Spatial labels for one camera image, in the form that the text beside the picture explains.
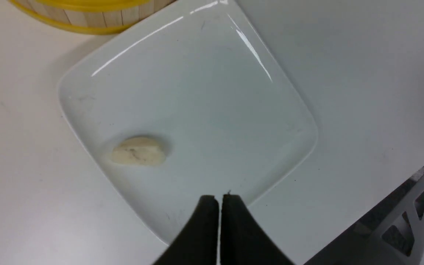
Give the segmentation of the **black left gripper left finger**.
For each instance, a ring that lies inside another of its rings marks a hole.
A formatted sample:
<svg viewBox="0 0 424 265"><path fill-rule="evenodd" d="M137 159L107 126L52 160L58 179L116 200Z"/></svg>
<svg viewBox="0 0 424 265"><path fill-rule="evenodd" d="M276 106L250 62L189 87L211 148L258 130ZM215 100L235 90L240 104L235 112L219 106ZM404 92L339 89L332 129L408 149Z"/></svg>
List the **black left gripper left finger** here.
<svg viewBox="0 0 424 265"><path fill-rule="evenodd" d="M203 195L178 236L155 265L215 265L219 226L219 204Z"/></svg>

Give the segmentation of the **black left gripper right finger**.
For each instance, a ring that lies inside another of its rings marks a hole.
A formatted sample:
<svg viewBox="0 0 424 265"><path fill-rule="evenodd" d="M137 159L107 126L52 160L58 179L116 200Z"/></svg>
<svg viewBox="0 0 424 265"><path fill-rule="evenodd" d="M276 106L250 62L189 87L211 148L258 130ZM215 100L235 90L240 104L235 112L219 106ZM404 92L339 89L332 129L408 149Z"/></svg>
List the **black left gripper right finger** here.
<svg viewBox="0 0 424 265"><path fill-rule="evenodd" d="M222 265L292 265L257 224L239 195L225 194L220 225Z"/></svg>

